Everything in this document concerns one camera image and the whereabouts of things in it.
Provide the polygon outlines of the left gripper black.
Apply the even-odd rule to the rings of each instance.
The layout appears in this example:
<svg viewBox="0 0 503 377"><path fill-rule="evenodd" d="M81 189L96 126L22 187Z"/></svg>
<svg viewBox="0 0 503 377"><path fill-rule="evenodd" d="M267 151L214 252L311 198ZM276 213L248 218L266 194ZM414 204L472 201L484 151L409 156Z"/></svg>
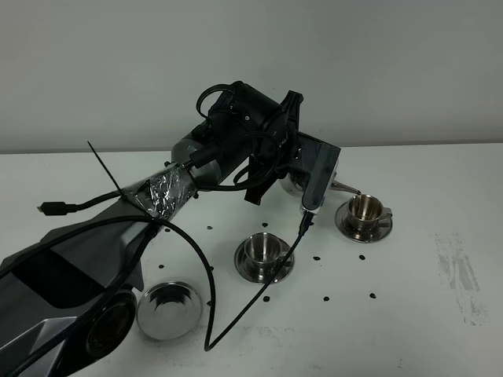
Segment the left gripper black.
<svg viewBox="0 0 503 377"><path fill-rule="evenodd" d="M246 191L244 199L249 203L259 205L262 197L272 184L283 179L290 172L300 173L303 176L304 185L307 175L302 172L302 149L303 145L310 142L323 142L299 131L299 110L303 101L303 95L294 91L288 91L285 99L281 102L281 109L286 114L285 131L277 133L281 147L281 157L278 166L274 168L271 177L260 185Z"/></svg>

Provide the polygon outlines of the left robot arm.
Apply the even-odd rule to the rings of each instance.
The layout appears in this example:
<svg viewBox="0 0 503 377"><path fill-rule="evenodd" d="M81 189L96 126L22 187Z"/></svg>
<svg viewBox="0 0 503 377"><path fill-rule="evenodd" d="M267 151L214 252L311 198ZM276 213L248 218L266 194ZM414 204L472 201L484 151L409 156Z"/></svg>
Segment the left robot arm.
<svg viewBox="0 0 503 377"><path fill-rule="evenodd" d="M85 203L45 202L63 216L110 206L54 229L1 264L1 373L68 376L108 356L137 316L141 257L199 192L244 192L260 204L275 181L301 188L305 233L332 183L340 149L299 129L300 93L276 102L237 81L207 89L217 101L172 149L161 171Z"/></svg>

